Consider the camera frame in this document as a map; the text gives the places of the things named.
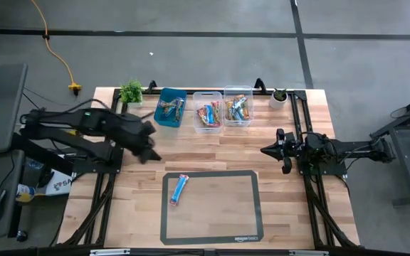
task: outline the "potted plant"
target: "potted plant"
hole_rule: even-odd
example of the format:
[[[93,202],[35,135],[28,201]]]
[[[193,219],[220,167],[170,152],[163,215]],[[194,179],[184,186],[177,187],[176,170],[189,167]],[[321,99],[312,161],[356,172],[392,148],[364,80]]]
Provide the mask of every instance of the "potted plant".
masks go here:
[[[284,89],[284,90],[275,89],[275,92],[273,92],[270,98],[270,107],[276,110],[279,110],[284,105],[284,102],[286,102],[287,100],[288,100],[287,89]]]
[[[125,85],[121,85],[121,102],[128,107],[142,107],[142,83],[138,80],[129,80]]]

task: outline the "gray floor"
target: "gray floor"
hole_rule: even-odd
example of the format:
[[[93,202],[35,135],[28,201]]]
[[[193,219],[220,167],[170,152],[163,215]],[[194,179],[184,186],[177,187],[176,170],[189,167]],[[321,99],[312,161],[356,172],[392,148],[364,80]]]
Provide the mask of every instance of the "gray floor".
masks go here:
[[[50,28],[116,31],[294,32],[288,0],[38,0]],[[410,34],[410,0],[297,0],[306,33]],[[42,28],[28,0],[0,0],[0,27]],[[390,122],[389,113],[410,102],[410,41],[305,41],[315,88],[325,89],[336,135],[364,140]],[[27,63],[26,87],[50,110],[64,110],[93,96],[97,86],[130,78],[144,84],[216,87],[252,85],[304,88],[295,39],[148,38],[54,36],[52,48],[70,64],[84,90],[67,90],[65,68],[39,36],[0,36],[0,65]],[[32,108],[23,100],[21,112]],[[349,171],[352,207],[361,244],[410,252],[410,206],[391,200],[407,196],[397,161],[360,160]],[[23,212],[31,234],[25,243],[0,240],[0,250],[47,246],[64,198],[37,201]]]

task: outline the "wooden tabletop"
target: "wooden tabletop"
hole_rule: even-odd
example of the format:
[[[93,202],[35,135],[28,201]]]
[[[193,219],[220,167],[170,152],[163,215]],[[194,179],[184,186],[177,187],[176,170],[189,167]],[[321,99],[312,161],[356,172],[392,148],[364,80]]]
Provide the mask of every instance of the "wooden tabletop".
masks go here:
[[[98,87],[95,99],[109,106],[114,88]],[[312,128],[334,137],[332,120],[324,90],[306,90]],[[159,96],[144,95],[143,107],[129,110],[142,115],[154,111]],[[142,165],[126,151],[122,172],[117,175],[105,239],[106,247],[175,247],[227,249],[308,249],[314,248],[305,186],[293,162],[291,174],[281,172],[281,164],[260,153],[260,148],[275,142],[275,131],[294,132],[292,106],[287,101],[282,110],[268,106],[269,97],[255,96],[254,120],[246,128],[224,127],[220,134],[197,134],[194,130],[193,102],[188,96],[180,128],[159,126],[152,135],[161,161]],[[303,124],[302,108],[299,103]],[[168,172],[254,170],[258,175],[264,238],[260,242],[173,245],[159,239],[161,222],[162,177]],[[347,189],[334,176],[324,176],[330,214],[354,243],[359,244]],[[88,214],[93,198],[96,174],[86,174],[72,185],[58,242],[67,240]],[[322,240],[324,226],[318,218]]]

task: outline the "small green plant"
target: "small green plant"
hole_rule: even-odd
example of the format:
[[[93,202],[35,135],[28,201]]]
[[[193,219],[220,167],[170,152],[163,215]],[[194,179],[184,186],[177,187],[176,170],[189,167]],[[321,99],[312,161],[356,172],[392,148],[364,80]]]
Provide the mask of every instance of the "small green plant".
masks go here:
[[[129,80],[126,85],[121,85],[120,96],[124,103],[142,102],[142,83]]]
[[[273,96],[277,101],[285,101],[288,98],[288,90],[278,90],[275,89],[275,92],[273,93]]]

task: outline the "orange cable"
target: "orange cable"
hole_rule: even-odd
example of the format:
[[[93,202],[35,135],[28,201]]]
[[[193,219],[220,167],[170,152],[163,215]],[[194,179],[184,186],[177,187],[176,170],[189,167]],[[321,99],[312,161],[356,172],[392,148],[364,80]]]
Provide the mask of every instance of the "orange cable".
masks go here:
[[[35,1],[35,0],[31,0],[31,2],[34,4],[34,6],[37,8],[39,14],[41,15],[41,18],[42,18],[42,21],[43,21],[43,25],[44,25],[45,30],[46,30],[46,36],[48,36],[47,21],[46,21],[45,17],[43,16],[41,9],[40,9],[39,6],[36,4],[36,1]],[[70,81],[72,82],[72,85],[74,85],[74,84],[75,84],[75,82],[74,82],[74,77],[72,76],[72,72],[70,71],[69,65],[62,59],[62,57],[60,57],[58,54],[56,54],[55,52],[53,52],[53,51],[51,50],[50,44],[48,43],[48,39],[45,38],[45,40],[46,40],[46,45],[47,45],[48,51],[50,51],[50,53],[51,53],[53,56],[55,56],[55,57],[57,57],[59,60],[61,60],[61,62],[64,64],[64,66],[67,67],[68,72],[69,72],[69,76],[70,76]]]

